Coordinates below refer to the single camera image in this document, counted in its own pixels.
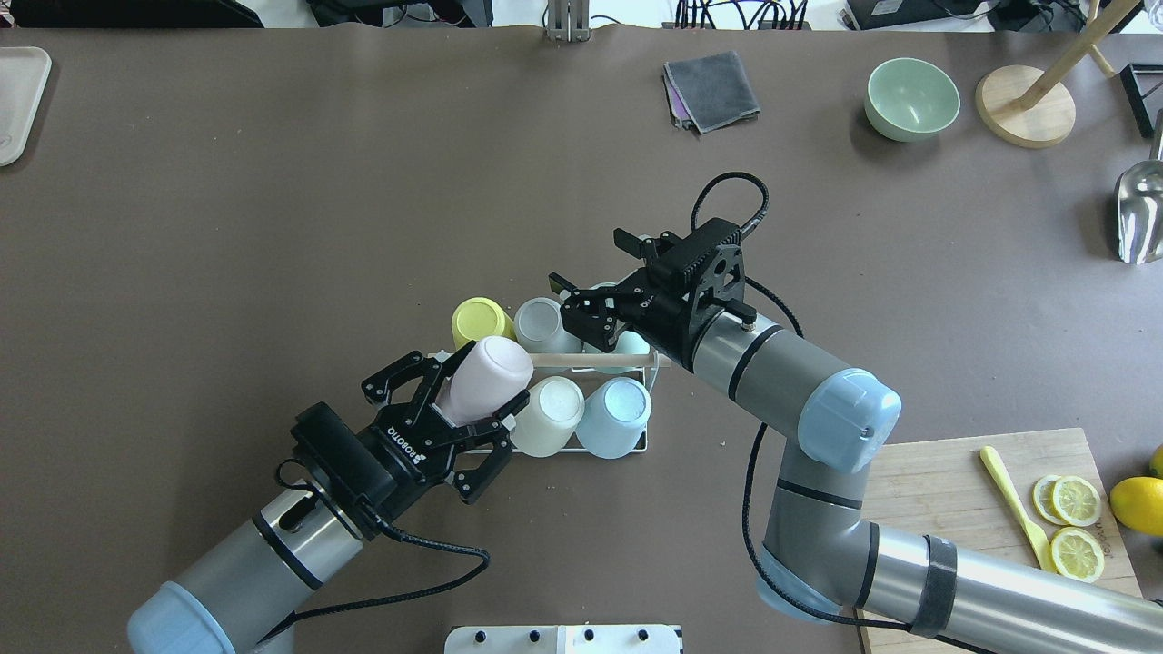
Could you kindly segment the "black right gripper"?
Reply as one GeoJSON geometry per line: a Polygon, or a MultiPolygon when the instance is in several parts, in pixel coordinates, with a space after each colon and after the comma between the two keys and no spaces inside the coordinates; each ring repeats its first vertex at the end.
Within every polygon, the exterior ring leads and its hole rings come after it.
{"type": "Polygon", "coordinates": [[[563,326],[599,351],[614,351],[625,332],[638,332],[657,351],[692,370],[697,342],[711,320],[730,303],[742,303],[742,228],[719,218],[686,237],[672,232],[635,236],[616,228],[614,246],[642,266],[591,287],[549,273],[550,289],[564,294],[563,326]]]}

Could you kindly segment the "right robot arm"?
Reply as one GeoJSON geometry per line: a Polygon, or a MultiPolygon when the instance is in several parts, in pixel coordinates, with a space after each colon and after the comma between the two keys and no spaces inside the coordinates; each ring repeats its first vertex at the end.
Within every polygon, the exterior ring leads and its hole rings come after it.
{"type": "Polygon", "coordinates": [[[613,351],[635,330],[748,414],[784,435],[759,547],[761,595],[778,611],[872,630],[901,630],[976,653],[1158,653],[1160,603],[913,535],[861,513],[870,463],[901,413],[900,397],[744,301],[743,241],[759,218],[713,218],[686,236],[615,246],[642,265],[613,286],[565,293],[566,332],[613,351]]]}

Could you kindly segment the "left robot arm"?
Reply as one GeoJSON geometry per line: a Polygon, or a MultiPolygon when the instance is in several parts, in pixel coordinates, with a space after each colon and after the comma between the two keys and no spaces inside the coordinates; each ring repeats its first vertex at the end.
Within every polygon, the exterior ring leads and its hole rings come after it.
{"type": "Polygon", "coordinates": [[[529,401],[531,356],[504,337],[450,355],[408,351],[363,381],[373,422],[352,431],[324,401],[300,413],[290,463],[298,481],[186,571],[164,583],[127,624],[136,653],[293,649],[305,619],[424,599],[481,574],[487,550],[415,536],[395,521],[447,484],[472,504],[512,456],[512,422],[529,401]],[[304,602],[377,536],[473,556],[457,580],[381,599],[304,611],[304,602]]]}

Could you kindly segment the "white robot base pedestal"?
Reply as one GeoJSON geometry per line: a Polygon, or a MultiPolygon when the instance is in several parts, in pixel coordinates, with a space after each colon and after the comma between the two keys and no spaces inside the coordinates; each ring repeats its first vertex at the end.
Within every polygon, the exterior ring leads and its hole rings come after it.
{"type": "Polygon", "coordinates": [[[444,653],[684,653],[680,626],[576,624],[462,626],[444,653]]]}

